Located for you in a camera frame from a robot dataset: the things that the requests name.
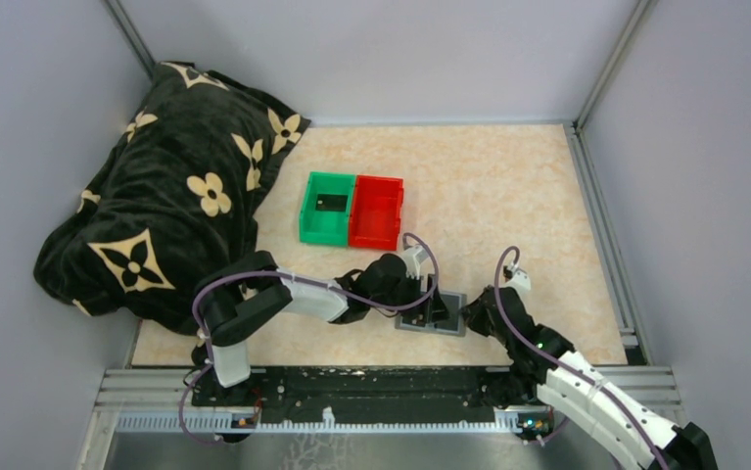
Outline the grey leather card holder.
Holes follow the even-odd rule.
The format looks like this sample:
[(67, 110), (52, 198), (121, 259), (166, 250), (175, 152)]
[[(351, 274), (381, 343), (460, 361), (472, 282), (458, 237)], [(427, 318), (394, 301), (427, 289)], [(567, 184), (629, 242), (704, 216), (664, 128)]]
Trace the grey leather card holder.
[(425, 324), (423, 320), (422, 304), (415, 309), (403, 312), (397, 317), (395, 320), (395, 328), (415, 333), (464, 337), (465, 326), (459, 311), (465, 304), (466, 296), (460, 293), (447, 291), (440, 292), (450, 311), (450, 319), (448, 321), (440, 322), (438, 325)]

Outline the grey credit card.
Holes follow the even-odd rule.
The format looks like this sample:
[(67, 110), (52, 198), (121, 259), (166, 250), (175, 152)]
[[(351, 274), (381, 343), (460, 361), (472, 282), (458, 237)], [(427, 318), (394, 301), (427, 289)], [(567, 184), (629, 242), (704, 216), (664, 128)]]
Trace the grey credit card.
[(345, 212), (348, 200), (346, 194), (318, 194), (315, 209), (319, 212)]

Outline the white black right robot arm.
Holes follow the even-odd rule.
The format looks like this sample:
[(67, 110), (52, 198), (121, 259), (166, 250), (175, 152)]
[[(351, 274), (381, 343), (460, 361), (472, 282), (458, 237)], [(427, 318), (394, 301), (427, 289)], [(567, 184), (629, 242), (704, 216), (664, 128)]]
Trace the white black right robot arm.
[(537, 324), (512, 287), (488, 286), (460, 311), (470, 330), (496, 338), (512, 363), (486, 386), (494, 406), (540, 402), (575, 423), (625, 469), (715, 469), (708, 434), (680, 426), (600, 373), (554, 329)]

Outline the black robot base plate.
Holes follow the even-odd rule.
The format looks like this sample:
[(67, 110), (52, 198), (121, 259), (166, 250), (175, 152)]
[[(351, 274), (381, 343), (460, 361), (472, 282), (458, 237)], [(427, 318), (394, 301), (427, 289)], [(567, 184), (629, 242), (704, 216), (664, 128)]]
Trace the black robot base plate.
[(498, 410), (538, 405), (507, 366), (266, 366), (228, 388), (209, 372), (191, 402), (245, 406), (263, 424), (316, 423), (331, 409), (340, 424), (365, 425), (490, 423)]

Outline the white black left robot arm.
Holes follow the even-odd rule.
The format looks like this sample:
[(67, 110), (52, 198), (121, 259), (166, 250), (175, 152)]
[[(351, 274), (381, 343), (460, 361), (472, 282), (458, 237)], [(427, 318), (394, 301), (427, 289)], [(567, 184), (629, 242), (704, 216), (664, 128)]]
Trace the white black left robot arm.
[(326, 280), (283, 268), (270, 252), (258, 251), (210, 275), (196, 288), (192, 314), (202, 330), (215, 392), (231, 405), (251, 397), (247, 341), (280, 312), (350, 324), (372, 308), (401, 314), (426, 306), (438, 295), (440, 270), (422, 275), (421, 266), (434, 259), (416, 245)]

